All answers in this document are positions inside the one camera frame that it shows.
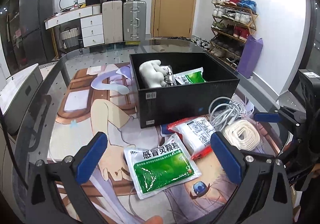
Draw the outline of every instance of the black box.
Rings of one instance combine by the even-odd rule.
[[[171,65],[174,74],[203,67],[206,83],[145,88],[139,67],[149,60]],[[130,55],[131,84],[140,127],[162,125],[208,114],[217,97],[231,98],[239,79],[206,53],[142,53]]]

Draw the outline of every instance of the screw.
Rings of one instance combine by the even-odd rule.
[[[73,157],[71,155],[64,158],[64,162],[66,162],[66,163],[72,162],[72,160],[73,160]]]
[[[245,160],[246,160],[247,162],[253,162],[253,157],[252,157],[251,155],[247,155],[247,156],[245,157]]]
[[[276,165],[282,165],[282,161],[279,159],[276,159]]]
[[[39,166],[43,165],[43,163],[44,163],[44,161],[38,160],[38,161],[36,161],[36,166],[39,167]]]

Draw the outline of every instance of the cold medicine packet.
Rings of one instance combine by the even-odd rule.
[[[206,81],[203,79],[202,73],[203,67],[174,74],[173,76],[181,85],[188,85],[194,83],[205,83]]]
[[[205,117],[185,118],[168,125],[168,129],[182,134],[182,141],[191,154],[191,159],[204,157],[206,148],[210,148],[211,135],[216,132]]]
[[[126,147],[124,155],[140,199],[201,176],[177,134],[152,150]]]

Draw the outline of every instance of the drawer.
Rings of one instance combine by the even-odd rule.
[[[57,17],[54,17],[48,21],[45,22],[45,28],[46,29],[49,29],[49,28],[52,28],[54,26],[57,26],[59,24],[62,24],[64,22],[67,22],[67,16],[68,14],[62,14],[62,15],[59,15]]]
[[[89,46],[98,45],[98,44],[104,44],[103,34],[83,38],[84,47],[89,47]]]
[[[82,38],[103,34],[103,26],[96,25],[92,27],[82,28]]]
[[[71,11],[69,13],[66,13],[64,15],[69,15],[70,21],[75,20],[75,19],[79,19],[82,17],[90,16],[90,15],[92,15],[92,7],[85,7],[82,9],[80,8],[80,9]]]
[[[102,14],[81,19],[81,28],[92,27],[102,24]]]

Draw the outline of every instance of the refrigerator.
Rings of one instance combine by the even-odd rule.
[[[50,62],[55,53],[44,21],[53,14],[53,0],[20,0],[20,29],[28,65]]]

